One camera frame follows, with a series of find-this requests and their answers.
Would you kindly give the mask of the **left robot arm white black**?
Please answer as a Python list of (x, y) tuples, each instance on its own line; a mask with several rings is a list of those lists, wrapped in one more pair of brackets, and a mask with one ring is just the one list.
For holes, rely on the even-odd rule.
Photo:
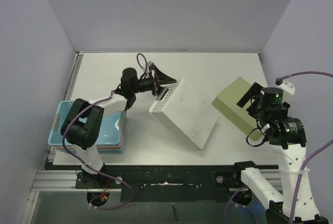
[(74, 100), (61, 127), (62, 147), (81, 162), (82, 169), (88, 173), (87, 182), (92, 187), (100, 188), (106, 182), (106, 175), (102, 172), (104, 163), (96, 148), (103, 118), (129, 110), (136, 101), (136, 94), (150, 91), (157, 97), (163, 91), (163, 85), (176, 82), (151, 63), (146, 65), (141, 76), (137, 75), (135, 68), (124, 69), (120, 84), (107, 98), (93, 102), (81, 98)]

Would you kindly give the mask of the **green perforated plastic basket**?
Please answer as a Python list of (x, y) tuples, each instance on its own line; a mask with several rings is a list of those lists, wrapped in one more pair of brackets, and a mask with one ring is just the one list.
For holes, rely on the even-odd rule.
[(249, 138), (252, 141), (258, 142), (263, 135), (259, 130), (254, 130), (257, 127), (257, 123), (246, 111), (246, 107), (250, 105), (250, 102), (247, 102), (244, 108), (240, 108), (237, 105), (237, 102), (250, 86), (249, 82), (242, 77), (238, 77), (215, 97), (212, 101), (212, 106), (241, 130), (245, 136), (250, 135)]

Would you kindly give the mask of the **white perforated plastic basket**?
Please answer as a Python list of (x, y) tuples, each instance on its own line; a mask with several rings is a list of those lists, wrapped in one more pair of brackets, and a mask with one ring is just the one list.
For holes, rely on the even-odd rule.
[(217, 121), (217, 114), (183, 78), (168, 84), (167, 94), (155, 100), (150, 115), (188, 149), (202, 150)]

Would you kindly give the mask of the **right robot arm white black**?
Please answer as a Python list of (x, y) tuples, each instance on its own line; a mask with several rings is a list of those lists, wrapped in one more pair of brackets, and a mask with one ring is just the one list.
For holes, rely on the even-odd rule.
[(253, 161), (234, 164), (232, 182), (246, 186), (265, 209), (267, 223), (328, 223), (320, 214), (311, 191), (306, 167), (306, 135), (303, 123), (289, 117), (290, 105), (283, 101), (284, 91), (253, 83), (237, 102), (256, 120), (257, 129), (278, 162), (282, 191), (277, 191), (261, 174)]

